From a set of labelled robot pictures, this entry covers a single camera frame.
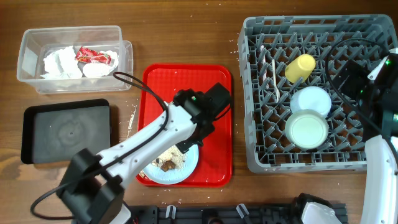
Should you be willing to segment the brown food scraps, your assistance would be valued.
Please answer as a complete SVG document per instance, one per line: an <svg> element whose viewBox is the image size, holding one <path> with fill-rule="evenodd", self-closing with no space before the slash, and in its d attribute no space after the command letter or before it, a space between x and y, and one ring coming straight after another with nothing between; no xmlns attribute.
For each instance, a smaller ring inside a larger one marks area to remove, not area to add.
<svg viewBox="0 0 398 224"><path fill-rule="evenodd" d="M160 168L163 172L167 172L182 169L185 160L186 155L181 153L176 146L172 146L154 159L151 165Z"/></svg>

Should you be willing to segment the light blue dinner plate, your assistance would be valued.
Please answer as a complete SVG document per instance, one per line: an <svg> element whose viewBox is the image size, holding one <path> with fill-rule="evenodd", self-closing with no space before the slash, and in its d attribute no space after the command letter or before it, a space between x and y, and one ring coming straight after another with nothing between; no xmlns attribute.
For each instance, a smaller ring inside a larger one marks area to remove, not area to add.
<svg viewBox="0 0 398 224"><path fill-rule="evenodd" d="M186 160L182 169L163 172L160 168L149 164L142 170L146 175L144 179L163 185L173 185L187 179L198 164L199 148L197 145L193 145L183 154L186 155Z"/></svg>

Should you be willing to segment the white plastic fork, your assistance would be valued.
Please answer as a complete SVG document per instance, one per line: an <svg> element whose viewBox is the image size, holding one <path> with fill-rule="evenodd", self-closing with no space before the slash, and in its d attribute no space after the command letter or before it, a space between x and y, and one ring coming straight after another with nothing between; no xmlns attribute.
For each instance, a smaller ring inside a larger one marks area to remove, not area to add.
<svg viewBox="0 0 398 224"><path fill-rule="evenodd" d="M263 45L260 46L260 55L261 55L261 69L264 68L264 71L260 71L260 75L262 78L262 82L265 82L267 78L267 68L266 68L266 56L262 54L265 47Z"/></svg>

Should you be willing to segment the light blue bowl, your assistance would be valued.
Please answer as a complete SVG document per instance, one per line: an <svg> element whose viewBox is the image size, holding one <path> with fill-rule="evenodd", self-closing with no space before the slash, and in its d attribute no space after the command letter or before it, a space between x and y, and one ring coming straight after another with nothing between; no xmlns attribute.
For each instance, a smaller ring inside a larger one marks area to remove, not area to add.
<svg viewBox="0 0 398 224"><path fill-rule="evenodd" d="M292 113L300 110L314 110L326 118L331 110L331 98L324 89L309 86L292 95L290 110Z"/></svg>

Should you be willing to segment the yellow plastic cup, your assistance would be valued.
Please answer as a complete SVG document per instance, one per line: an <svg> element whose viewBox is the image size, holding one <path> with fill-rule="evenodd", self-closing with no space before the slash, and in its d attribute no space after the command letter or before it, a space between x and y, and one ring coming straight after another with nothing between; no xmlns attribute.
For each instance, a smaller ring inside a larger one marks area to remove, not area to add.
<svg viewBox="0 0 398 224"><path fill-rule="evenodd" d="M285 68L285 77L289 82L295 83L302 78L302 83L310 76L316 66L313 56L303 54L289 63Z"/></svg>

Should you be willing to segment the green small plate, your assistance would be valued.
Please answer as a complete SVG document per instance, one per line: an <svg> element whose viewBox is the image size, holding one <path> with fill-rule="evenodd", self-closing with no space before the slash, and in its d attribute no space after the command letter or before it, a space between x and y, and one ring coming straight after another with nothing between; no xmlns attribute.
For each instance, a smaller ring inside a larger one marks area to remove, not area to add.
<svg viewBox="0 0 398 224"><path fill-rule="evenodd" d="M315 149L321 146L328 136L326 119L314 110L299 110L286 121L287 139L301 149Z"/></svg>

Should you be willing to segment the red snack wrapper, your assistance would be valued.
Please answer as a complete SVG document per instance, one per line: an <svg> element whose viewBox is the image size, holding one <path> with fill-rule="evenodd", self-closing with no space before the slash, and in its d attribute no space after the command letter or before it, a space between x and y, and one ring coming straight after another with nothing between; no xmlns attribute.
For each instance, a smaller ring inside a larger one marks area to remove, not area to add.
<svg viewBox="0 0 398 224"><path fill-rule="evenodd" d="M75 60L83 63L103 63L109 65L112 58L106 53L97 52L86 47L80 47L76 53Z"/></svg>

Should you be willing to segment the white napkin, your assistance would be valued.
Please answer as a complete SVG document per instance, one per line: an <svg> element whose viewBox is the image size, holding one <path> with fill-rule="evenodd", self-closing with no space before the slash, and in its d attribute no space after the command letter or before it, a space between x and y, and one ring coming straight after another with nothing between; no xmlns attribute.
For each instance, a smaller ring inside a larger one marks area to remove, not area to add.
<svg viewBox="0 0 398 224"><path fill-rule="evenodd" d="M119 65L118 54L114 51L97 51L111 56L109 65L103 63L83 63L75 60L76 53L73 46L56 50L46 56L44 61L44 79L64 80L78 78L99 78L108 76Z"/></svg>

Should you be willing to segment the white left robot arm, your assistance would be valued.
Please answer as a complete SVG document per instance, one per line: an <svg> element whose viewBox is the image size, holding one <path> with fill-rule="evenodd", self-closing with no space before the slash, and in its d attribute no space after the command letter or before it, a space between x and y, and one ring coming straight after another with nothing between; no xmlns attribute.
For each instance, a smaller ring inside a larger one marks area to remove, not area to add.
<svg viewBox="0 0 398 224"><path fill-rule="evenodd" d="M145 166L172 146L185 153L201 146L213 122L231 103L231 94L217 83L207 92L180 90L164 112L129 139L93 154L76 153L57 190L58 198L78 223L126 223L124 191Z"/></svg>

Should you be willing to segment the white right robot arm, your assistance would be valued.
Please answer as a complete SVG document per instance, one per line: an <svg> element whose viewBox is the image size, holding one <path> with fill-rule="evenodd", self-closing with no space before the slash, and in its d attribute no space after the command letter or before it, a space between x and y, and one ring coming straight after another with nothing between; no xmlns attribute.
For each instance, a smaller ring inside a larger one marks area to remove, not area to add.
<svg viewBox="0 0 398 224"><path fill-rule="evenodd" d="M361 223L397 223L397 49L371 72L350 60L332 79L342 99L357 104L367 157Z"/></svg>

